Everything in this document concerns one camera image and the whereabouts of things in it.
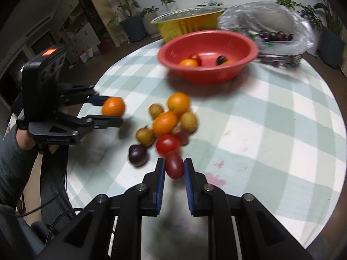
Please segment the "grey sleeved left forearm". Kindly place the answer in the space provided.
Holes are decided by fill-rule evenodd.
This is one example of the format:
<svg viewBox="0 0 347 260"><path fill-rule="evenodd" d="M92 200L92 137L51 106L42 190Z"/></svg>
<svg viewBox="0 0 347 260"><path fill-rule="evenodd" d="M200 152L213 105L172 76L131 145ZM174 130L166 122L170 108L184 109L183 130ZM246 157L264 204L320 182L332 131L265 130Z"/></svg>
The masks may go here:
<svg viewBox="0 0 347 260"><path fill-rule="evenodd" d="M10 208L16 207L37 158L16 153L17 129L9 130L1 142L1 204Z"/></svg>

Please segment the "person's left hand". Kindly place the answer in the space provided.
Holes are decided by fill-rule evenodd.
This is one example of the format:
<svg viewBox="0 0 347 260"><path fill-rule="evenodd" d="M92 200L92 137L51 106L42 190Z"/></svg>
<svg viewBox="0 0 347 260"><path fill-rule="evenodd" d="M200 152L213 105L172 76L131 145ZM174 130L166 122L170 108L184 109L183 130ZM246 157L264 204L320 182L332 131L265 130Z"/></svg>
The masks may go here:
<svg viewBox="0 0 347 260"><path fill-rule="evenodd" d="M34 139L27 130L17 129L15 135L16 153L20 155L31 155L36 157L39 153Z"/></svg>

